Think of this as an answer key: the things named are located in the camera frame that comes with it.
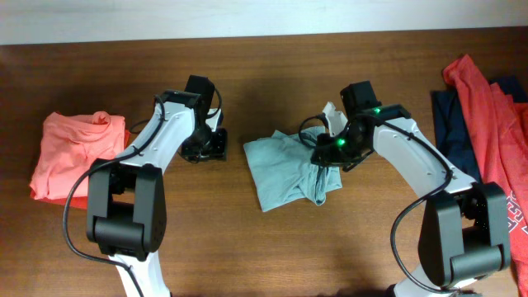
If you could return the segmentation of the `light blue t-shirt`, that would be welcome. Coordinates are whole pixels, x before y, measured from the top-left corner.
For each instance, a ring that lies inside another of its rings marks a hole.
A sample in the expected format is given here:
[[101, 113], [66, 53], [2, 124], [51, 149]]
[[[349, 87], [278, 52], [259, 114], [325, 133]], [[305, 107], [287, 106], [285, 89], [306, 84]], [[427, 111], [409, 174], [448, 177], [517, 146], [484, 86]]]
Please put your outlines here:
[[263, 212], [306, 198], [325, 203], [327, 193], [342, 188], [340, 170], [311, 163], [313, 149], [297, 134], [279, 130], [243, 145]]

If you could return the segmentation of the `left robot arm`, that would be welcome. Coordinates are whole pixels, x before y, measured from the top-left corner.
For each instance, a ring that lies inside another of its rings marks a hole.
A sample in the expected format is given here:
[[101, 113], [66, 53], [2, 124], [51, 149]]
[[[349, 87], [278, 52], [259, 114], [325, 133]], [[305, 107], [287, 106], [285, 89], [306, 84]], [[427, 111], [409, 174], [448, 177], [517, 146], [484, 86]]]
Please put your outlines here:
[[182, 91], [155, 99], [153, 116], [113, 161], [96, 160], [88, 179], [87, 238], [116, 266], [128, 296], [169, 296], [158, 249], [167, 226], [163, 174], [180, 155], [191, 163], [226, 159], [218, 92], [191, 75]]

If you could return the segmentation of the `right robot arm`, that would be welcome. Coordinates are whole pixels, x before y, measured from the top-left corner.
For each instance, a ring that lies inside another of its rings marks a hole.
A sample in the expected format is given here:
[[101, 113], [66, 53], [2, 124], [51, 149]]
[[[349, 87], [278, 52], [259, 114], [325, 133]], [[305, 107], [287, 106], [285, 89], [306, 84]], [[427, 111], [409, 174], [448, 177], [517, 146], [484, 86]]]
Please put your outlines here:
[[387, 296], [472, 296], [468, 285], [511, 264], [504, 190], [460, 171], [422, 134], [401, 105], [383, 105], [368, 81], [340, 92], [343, 111], [329, 102], [315, 117], [326, 132], [316, 138], [312, 163], [348, 172], [372, 153], [387, 160], [417, 195], [397, 216], [389, 241], [398, 258], [396, 232], [403, 218], [424, 205], [419, 264], [387, 288]]

